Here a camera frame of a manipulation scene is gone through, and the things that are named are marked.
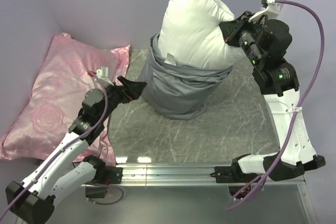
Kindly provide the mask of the white pillow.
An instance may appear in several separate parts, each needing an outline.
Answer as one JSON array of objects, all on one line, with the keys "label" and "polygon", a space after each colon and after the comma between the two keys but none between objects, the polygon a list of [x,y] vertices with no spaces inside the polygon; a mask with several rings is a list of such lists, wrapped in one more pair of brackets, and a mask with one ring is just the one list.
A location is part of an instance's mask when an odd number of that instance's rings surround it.
[{"label": "white pillow", "polygon": [[221,0],[169,0],[158,38],[161,57],[173,66],[231,67],[245,54],[224,42],[219,24],[234,19]]}]

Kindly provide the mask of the grey pillowcase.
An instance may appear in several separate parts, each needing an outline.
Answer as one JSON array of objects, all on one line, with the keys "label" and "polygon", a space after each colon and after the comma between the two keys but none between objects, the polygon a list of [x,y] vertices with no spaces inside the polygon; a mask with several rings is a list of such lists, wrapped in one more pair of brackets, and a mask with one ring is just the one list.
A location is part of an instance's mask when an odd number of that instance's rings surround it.
[{"label": "grey pillowcase", "polygon": [[207,70],[165,63],[158,46],[159,37],[156,34],[149,39],[149,53],[137,78],[146,82],[141,97],[167,118],[194,119],[206,111],[206,99],[233,68]]}]

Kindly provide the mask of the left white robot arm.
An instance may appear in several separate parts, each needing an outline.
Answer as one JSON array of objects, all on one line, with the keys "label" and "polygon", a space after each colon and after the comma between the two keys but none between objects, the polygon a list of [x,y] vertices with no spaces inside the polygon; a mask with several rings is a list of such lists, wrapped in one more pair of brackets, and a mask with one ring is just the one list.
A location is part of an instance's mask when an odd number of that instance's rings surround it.
[{"label": "left white robot arm", "polygon": [[77,118],[54,151],[20,183],[12,181],[5,189],[8,206],[26,223],[46,223],[55,207],[71,192],[83,184],[109,187],[106,163],[89,155],[70,172],[67,168],[82,154],[104,130],[104,122],[119,104],[137,100],[146,82],[130,81],[122,76],[119,86],[97,77],[100,88],[85,94]]}]

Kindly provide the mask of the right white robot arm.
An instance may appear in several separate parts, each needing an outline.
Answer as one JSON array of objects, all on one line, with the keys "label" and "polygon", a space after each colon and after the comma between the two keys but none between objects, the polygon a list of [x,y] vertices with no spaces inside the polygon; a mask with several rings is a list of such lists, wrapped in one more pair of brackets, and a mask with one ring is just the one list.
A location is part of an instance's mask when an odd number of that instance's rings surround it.
[{"label": "right white robot arm", "polygon": [[302,115],[299,80],[295,68],[284,58],[292,42],[289,26],[262,14],[252,13],[221,22],[224,42],[239,47],[253,66],[253,77],[264,97],[279,143],[277,153],[245,154],[232,160],[227,177],[243,182],[249,176],[265,174],[273,181],[303,175],[325,166],[326,160],[313,148]]}]

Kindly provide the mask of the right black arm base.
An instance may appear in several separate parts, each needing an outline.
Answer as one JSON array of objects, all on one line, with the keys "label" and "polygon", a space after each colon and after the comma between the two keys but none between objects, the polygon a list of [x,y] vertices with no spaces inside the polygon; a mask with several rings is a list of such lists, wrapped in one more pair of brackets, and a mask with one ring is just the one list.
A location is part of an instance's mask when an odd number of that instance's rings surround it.
[{"label": "right black arm base", "polygon": [[[216,183],[244,183],[248,184],[251,181],[251,176],[248,174],[243,174],[239,172],[237,168],[232,168],[231,166],[216,166],[215,171],[210,174],[212,178],[215,178]],[[234,196],[237,192],[239,194],[236,196],[238,199],[243,199],[250,191],[251,186],[242,190],[239,186],[229,186],[229,193]]]}]

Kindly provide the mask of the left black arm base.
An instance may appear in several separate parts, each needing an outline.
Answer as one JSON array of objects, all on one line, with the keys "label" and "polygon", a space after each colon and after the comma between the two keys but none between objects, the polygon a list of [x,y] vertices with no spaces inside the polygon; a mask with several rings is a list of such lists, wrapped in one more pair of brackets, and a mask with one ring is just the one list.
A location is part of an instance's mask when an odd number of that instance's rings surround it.
[{"label": "left black arm base", "polygon": [[[93,180],[85,183],[85,196],[88,201],[97,205],[113,205],[120,202],[124,197],[124,191],[118,185],[122,181],[122,168],[106,167]],[[113,202],[97,202],[96,199],[104,199],[109,189],[116,189],[120,197]]]}]

